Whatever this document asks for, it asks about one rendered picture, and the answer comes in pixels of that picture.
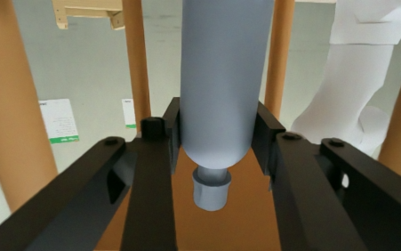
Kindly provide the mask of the light wooden crate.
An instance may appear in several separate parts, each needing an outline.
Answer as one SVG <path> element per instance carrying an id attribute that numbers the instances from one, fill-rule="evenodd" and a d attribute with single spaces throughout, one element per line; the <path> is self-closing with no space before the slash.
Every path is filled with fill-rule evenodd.
<path id="1" fill-rule="evenodd" d="M 52 0 L 52 8 L 59 28 L 68 28 L 66 16 L 109 18 L 111 29 L 124 28 L 121 0 Z"/>

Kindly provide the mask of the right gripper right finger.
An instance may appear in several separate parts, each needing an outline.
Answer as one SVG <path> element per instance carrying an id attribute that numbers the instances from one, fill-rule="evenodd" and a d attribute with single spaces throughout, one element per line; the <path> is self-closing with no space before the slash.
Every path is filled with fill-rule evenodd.
<path id="1" fill-rule="evenodd" d="M 401 175 L 340 138 L 286 130 L 260 100 L 251 147 L 281 251 L 401 251 Z"/>

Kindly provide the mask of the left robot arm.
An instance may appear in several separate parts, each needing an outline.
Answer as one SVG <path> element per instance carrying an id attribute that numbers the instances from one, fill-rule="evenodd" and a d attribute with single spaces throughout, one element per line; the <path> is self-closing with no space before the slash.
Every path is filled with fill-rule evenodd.
<path id="1" fill-rule="evenodd" d="M 337 0 L 330 44 L 398 44 L 401 0 Z M 311 143 L 340 138 L 372 156 L 390 118 L 365 106 L 384 83 L 394 45 L 331 45 L 323 81 L 290 131 Z"/>

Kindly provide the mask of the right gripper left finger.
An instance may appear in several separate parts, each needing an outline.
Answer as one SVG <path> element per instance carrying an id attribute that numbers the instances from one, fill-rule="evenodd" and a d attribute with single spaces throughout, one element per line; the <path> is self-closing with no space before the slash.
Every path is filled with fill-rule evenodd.
<path id="1" fill-rule="evenodd" d="M 4 219 L 0 251 L 93 251 L 131 185 L 119 251 L 178 251 L 171 174 L 180 145 L 173 97 L 131 142 L 99 140 Z"/>

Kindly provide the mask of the tan wooden shelving unit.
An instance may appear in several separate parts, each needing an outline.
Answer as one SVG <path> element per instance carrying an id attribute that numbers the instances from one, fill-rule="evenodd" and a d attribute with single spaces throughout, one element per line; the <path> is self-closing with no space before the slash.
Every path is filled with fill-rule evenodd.
<path id="1" fill-rule="evenodd" d="M 295 0 L 275 0 L 264 106 L 279 121 Z M 122 0 L 136 133 L 151 117 L 141 0 Z M 401 93 L 378 160 L 401 175 Z M 198 164 L 182 146 L 172 177 L 178 251 L 281 251 L 270 176 L 252 147 L 231 173 L 226 205 L 194 200 Z M 0 192 L 11 215 L 58 175 L 11 0 L 0 0 Z M 119 251 L 131 188 L 93 251 Z"/>

